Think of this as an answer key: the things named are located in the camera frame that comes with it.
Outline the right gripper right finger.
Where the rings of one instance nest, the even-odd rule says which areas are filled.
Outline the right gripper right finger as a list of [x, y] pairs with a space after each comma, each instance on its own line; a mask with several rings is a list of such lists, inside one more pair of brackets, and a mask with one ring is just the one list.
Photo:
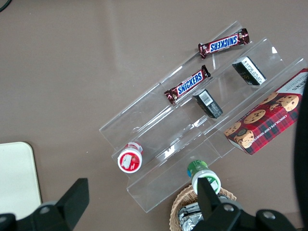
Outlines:
[[198, 179], [198, 204], [203, 220], [194, 231], [295, 231], [280, 212], [261, 209], [255, 216], [231, 203], [222, 203], [206, 178]]

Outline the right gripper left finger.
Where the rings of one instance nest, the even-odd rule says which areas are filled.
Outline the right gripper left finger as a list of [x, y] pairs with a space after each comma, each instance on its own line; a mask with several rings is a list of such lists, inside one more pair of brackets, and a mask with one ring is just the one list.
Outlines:
[[2, 231], [72, 231], [89, 205], [89, 183], [79, 178], [53, 205], [43, 205], [26, 218], [0, 215]]

